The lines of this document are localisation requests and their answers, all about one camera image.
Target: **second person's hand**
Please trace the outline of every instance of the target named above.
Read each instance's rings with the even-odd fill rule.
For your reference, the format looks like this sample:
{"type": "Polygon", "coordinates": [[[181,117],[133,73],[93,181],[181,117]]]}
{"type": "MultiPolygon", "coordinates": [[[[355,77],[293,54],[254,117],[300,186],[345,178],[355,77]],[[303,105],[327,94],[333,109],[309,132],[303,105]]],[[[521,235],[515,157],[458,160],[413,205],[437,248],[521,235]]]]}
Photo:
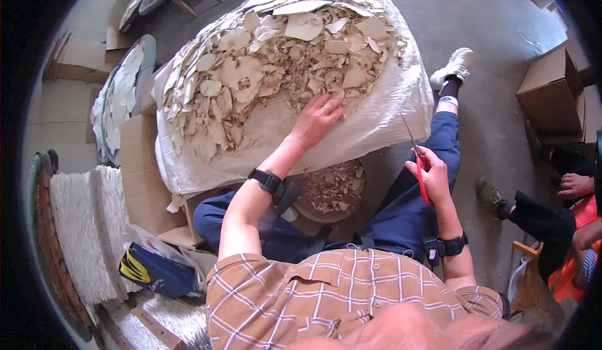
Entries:
{"type": "Polygon", "coordinates": [[[341,100],[331,98],[330,94],[315,96],[305,105],[288,137],[307,151],[322,141],[343,111],[341,100]]]}
{"type": "MultiPolygon", "coordinates": [[[[425,182],[426,195],[433,201],[433,204],[437,205],[450,197],[447,165],[431,149],[424,146],[419,146],[418,149],[418,154],[422,156],[422,161],[425,164],[422,171],[422,180],[425,182]]],[[[418,178],[418,169],[415,162],[407,160],[405,166],[412,175],[418,178]]]]}

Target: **scissors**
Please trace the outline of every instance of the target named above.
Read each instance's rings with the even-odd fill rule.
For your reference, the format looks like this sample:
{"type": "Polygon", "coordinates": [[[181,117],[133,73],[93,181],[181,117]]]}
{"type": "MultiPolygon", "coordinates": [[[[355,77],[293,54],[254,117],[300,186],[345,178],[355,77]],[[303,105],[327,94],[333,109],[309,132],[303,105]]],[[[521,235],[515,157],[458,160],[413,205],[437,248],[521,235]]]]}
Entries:
{"type": "Polygon", "coordinates": [[[412,140],[412,145],[414,146],[414,154],[416,154],[416,168],[418,169],[418,185],[420,186],[420,195],[422,196],[422,201],[424,201],[425,204],[430,205],[432,202],[429,199],[429,197],[426,196],[425,182],[422,180],[422,167],[425,165],[425,161],[420,156],[418,144],[416,143],[414,136],[412,136],[412,131],[410,131],[408,122],[403,117],[402,113],[401,113],[401,116],[402,116],[403,124],[406,125],[406,129],[408,130],[408,134],[410,135],[410,139],[412,140]]]}

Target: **hand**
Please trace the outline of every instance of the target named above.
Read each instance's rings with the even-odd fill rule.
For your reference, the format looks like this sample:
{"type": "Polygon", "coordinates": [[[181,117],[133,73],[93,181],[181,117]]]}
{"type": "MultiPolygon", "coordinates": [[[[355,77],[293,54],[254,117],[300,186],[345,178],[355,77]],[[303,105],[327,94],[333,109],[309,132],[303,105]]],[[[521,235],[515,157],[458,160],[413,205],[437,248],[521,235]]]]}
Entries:
{"type": "Polygon", "coordinates": [[[343,111],[341,100],[330,98],[330,94],[315,96],[305,105],[289,137],[309,150],[322,141],[343,111]]]}
{"type": "Polygon", "coordinates": [[[563,200],[576,200],[594,193],[594,178],[577,174],[564,174],[558,197],[563,200]]]}
{"type": "Polygon", "coordinates": [[[573,234],[573,249],[587,250],[600,239],[602,239],[602,222],[591,223],[573,234]]]}
{"type": "MultiPolygon", "coordinates": [[[[419,146],[419,154],[423,157],[425,166],[422,171],[422,179],[425,182],[426,195],[435,205],[451,197],[449,183],[447,181],[447,165],[437,155],[424,146],[419,146]]],[[[406,161],[406,167],[410,173],[418,178],[418,170],[415,162],[406,161]]]]}

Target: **round tray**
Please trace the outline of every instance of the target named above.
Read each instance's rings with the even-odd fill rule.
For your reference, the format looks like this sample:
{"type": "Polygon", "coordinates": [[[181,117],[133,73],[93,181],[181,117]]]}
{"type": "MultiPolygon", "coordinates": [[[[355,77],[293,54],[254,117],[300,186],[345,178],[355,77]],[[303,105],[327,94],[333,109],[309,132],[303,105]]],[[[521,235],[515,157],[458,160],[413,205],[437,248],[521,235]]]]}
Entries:
{"type": "Polygon", "coordinates": [[[359,159],[353,159],[312,173],[294,175],[287,178],[287,181],[295,183],[299,188],[300,196],[293,206],[301,215],[319,223],[335,223],[349,218],[359,208],[366,188],[366,171],[359,159]],[[359,178],[356,178],[355,171],[360,169],[362,170],[361,174],[359,178]],[[354,180],[361,181],[361,187],[356,191],[350,189],[354,180]],[[343,187],[347,188],[347,193],[344,193],[343,187]],[[323,198],[318,192],[326,194],[327,197],[323,198]],[[345,211],[332,210],[333,201],[341,201],[349,204],[349,207],[345,211]],[[326,203],[328,210],[331,211],[324,213],[316,209],[323,203],[326,203]]]}

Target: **plaid shirt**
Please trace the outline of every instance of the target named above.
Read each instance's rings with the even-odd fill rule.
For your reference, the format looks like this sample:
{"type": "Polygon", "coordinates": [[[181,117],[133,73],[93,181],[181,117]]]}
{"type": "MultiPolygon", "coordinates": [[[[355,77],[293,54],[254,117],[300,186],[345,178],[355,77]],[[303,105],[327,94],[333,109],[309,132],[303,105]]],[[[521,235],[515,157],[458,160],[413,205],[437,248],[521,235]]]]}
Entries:
{"type": "Polygon", "coordinates": [[[342,339],[399,302],[418,302],[443,327],[469,313],[501,318],[500,296],[482,286],[451,291],[409,257],[337,249],[299,264],[237,254],[208,276],[214,349],[283,349],[306,337],[342,339]]]}

